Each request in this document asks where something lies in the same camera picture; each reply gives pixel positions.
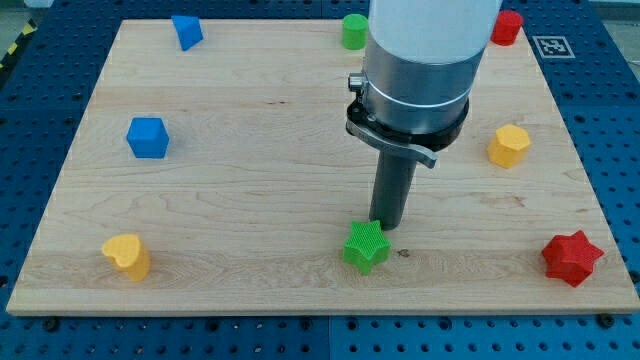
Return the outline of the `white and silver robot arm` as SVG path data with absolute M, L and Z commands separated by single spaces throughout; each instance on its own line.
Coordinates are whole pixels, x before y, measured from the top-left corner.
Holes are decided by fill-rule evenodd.
M 434 167 L 469 112 L 502 0 L 372 0 L 347 131 L 381 161 Z

